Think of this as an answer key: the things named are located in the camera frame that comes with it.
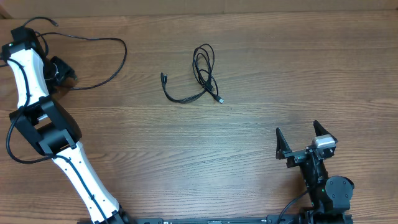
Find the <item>black cable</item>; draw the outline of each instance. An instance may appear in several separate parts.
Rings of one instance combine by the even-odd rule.
[[[90,196],[90,199],[94,202],[95,206],[98,208],[98,210],[101,213],[102,217],[104,218],[106,224],[109,224],[108,223],[108,219],[106,218],[106,215],[105,215],[104,211],[102,211],[102,209],[101,209],[100,205],[98,204],[97,200],[95,200],[94,195],[90,192],[90,190],[88,189],[87,185],[85,184],[83,178],[81,177],[80,173],[77,171],[75,165],[73,165],[73,163],[70,161],[70,159],[67,159],[64,156],[59,156],[59,155],[54,155],[53,158],[61,158],[61,159],[65,160],[65,162],[69,163],[69,165],[75,171],[75,173],[76,173],[77,177],[79,178],[81,184],[83,185],[83,187],[87,191],[88,195]]]
[[[213,55],[212,62],[210,61],[209,53],[207,52],[207,50],[203,48],[204,46],[209,46],[209,48],[211,49],[211,53]],[[198,61],[201,57],[203,57],[206,61],[207,70],[199,69]],[[215,62],[214,50],[209,44],[202,44],[193,51],[192,71],[197,82],[203,87],[203,91],[201,93],[198,93],[196,95],[181,100],[176,100],[167,93],[166,91],[167,75],[161,73],[160,81],[162,82],[163,91],[167,99],[176,103],[191,103],[199,99],[204,93],[208,92],[217,102],[224,103],[224,100],[218,95],[218,85],[213,77],[214,62]],[[207,74],[207,80],[203,78],[202,72],[205,72]],[[211,85],[211,81],[214,81],[216,87],[216,94],[213,93],[214,89],[213,86]]]
[[[47,44],[47,41],[45,41],[44,37],[39,32],[35,31],[35,33],[38,34],[38,37],[42,38],[42,40],[44,42],[44,45],[45,45],[45,53],[44,53],[44,55],[47,57],[47,55],[49,54],[49,45]]]
[[[24,26],[26,26],[28,23],[30,23],[30,22],[32,22],[33,20],[36,20],[36,19],[45,19],[45,20],[47,20],[47,21],[50,21],[54,26],[58,26],[57,22],[55,22],[54,20],[52,20],[52,19],[50,19],[50,18],[48,18],[48,17],[44,17],[44,16],[36,16],[36,17],[33,17],[33,18],[29,19],[28,21],[26,21],[26,22],[24,23],[24,25],[22,25],[22,26],[24,27]]]
[[[290,206],[292,206],[294,203],[296,203],[300,198],[302,198],[304,195],[308,194],[312,189],[307,189],[305,192],[303,192],[302,194],[300,194],[298,197],[296,197],[295,199],[293,199],[291,202],[289,202],[286,207],[280,212],[278,220],[276,222],[276,224],[280,224],[280,220],[282,219],[282,217],[284,216],[284,213],[289,209]]]
[[[105,81],[103,81],[103,82],[101,82],[99,84],[96,84],[96,85],[93,85],[93,86],[89,86],[89,87],[77,87],[77,88],[72,87],[72,88],[69,88],[70,90],[90,90],[92,88],[96,88],[96,87],[99,87],[101,85],[104,85],[105,83],[111,81],[120,72],[120,70],[123,68],[124,63],[126,62],[127,45],[122,39],[115,38],[115,37],[86,38],[86,37],[79,37],[79,36],[69,35],[69,34],[61,34],[61,33],[58,33],[58,32],[47,32],[47,33],[38,35],[38,37],[43,38],[44,35],[52,35],[52,34],[53,35],[54,34],[62,35],[62,36],[65,36],[65,37],[71,37],[71,38],[76,38],[76,39],[81,39],[81,40],[117,40],[117,41],[122,42],[122,44],[124,46],[124,57],[123,57],[123,60],[122,60],[122,62],[120,64],[119,68],[107,80],[105,80]]]
[[[5,66],[8,66],[8,64],[5,63],[4,65],[0,65],[0,68],[3,68]]]

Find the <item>black bracket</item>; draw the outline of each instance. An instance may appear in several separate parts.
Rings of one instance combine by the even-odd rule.
[[[330,134],[317,120],[313,121],[313,128],[315,129],[315,134],[317,136]],[[332,134],[330,134],[330,136],[335,140],[336,143],[338,143],[337,138],[335,138]]]
[[[18,110],[10,113],[10,120],[13,121],[18,114]],[[35,125],[44,116],[51,122],[36,129]],[[42,156],[56,154],[67,146],[74,148],[81,138],[76,121],[51,96],[41,97],[38,102],[28,106],[15,127]]]

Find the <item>wooden table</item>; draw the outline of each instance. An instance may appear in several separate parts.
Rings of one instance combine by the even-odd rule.
[[[1,20],[0,43],[22,20]],[[213,16],[139,16],[35,21],[39,32],[119,37],[128,46],[121,73],[105,86],[72,91],[60,103],[106,188],[133,217],[262,217],[303,190],[299,168],[275,159],[275,128],[292,149],[310,144],[314,119],[334,134],[329,175],[356,185],[356,223],[398,222],[398,12],[300,12]],[[79,86],[110,76],[118,42],[48,36],[50,57],[69,63]],[[214,76],[224,104],[198,93],[192,53],[215,49]],[[76,223],[88,212],[61,170],[47,161],[12,161],[4,140],[17,91],[1,69],[0,223]],[[23,159],[39,155],[15,131]],[[309,203],[308,197],[292,207]]]

